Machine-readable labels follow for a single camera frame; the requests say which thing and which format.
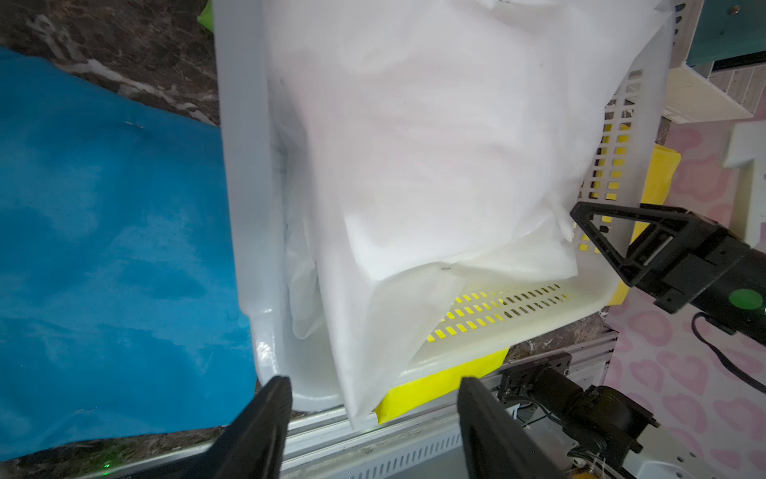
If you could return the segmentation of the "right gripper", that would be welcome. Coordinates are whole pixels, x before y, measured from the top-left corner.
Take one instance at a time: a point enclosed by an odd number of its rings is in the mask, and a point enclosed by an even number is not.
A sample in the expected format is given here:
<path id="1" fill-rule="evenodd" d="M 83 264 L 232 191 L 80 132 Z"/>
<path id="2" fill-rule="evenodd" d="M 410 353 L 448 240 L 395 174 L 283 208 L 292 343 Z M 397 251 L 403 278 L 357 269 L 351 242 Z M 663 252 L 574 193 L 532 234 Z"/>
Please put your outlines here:
<path id="1" fill-rule="evenodd" d="M 667 313 L 692 305 L 765 343 L 765 253 L 684 209 L 578 202 L 571 217 L 629 287 Z"/>

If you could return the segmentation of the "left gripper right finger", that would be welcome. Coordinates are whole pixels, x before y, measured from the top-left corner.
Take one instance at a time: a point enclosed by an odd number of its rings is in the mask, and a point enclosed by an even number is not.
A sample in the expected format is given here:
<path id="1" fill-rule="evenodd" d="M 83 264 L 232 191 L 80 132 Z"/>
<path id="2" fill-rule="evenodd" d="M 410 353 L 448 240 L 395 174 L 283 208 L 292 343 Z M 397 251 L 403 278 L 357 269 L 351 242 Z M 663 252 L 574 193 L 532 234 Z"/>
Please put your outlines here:
<path id="1" fill-rule="evenodd" d="M 479 379 L 461 380 L 457 407 L 471 478 L 565 476 Z"/>

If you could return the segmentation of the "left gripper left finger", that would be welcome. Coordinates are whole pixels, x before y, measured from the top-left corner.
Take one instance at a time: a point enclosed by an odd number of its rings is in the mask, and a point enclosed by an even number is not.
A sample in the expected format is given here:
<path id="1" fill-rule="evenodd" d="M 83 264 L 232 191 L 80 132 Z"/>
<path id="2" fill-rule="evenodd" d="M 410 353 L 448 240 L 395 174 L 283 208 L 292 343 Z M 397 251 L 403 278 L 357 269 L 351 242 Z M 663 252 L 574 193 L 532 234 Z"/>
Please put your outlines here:
<path id="1" fill-rule="evenodd" d="M 134 478 L 277 478 L 292 411 L 292 388 L 275 376 L 197 458 L 151 466 Z"/>

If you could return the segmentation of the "white perforated plastic basket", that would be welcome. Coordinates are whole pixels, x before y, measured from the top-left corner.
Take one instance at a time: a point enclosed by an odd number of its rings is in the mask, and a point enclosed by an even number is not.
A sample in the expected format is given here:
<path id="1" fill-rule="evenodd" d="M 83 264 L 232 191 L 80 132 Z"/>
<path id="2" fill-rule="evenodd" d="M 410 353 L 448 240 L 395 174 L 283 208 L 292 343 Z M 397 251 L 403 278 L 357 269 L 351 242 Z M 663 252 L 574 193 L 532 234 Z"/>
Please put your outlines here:
<path id="1" fill-rule="evenodd" d="M 618 278 L 570 209 L 668 1 L 218 1 L 239 305 L 263 380 L 360 420 L 569 325 Z"/>

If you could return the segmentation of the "blue raincoat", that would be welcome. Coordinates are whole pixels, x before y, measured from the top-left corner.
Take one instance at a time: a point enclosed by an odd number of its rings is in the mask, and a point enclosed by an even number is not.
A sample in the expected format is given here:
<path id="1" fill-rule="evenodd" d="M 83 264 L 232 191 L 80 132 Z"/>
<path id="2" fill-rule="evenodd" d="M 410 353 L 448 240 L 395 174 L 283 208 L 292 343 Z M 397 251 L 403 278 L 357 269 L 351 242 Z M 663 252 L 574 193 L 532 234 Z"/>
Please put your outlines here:
<path id="1" fill-rule="evenodd" d="M 221 133 L 1 53 L 1 456 L 230 423 L 255 392 Z"/>

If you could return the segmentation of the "white raincoat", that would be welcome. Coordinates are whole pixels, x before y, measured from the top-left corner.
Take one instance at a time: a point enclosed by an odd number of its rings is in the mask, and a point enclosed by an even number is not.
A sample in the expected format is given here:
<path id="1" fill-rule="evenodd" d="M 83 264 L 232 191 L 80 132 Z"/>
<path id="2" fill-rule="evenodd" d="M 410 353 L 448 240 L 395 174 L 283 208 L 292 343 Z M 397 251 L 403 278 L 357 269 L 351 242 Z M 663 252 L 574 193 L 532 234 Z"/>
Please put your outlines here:
<path id="1" fill-rule="evenodd" d="M 604 109 L 665 1 L 269 1 L 293 329 L 359 425 L 475 271 L 573 277 Z"/>

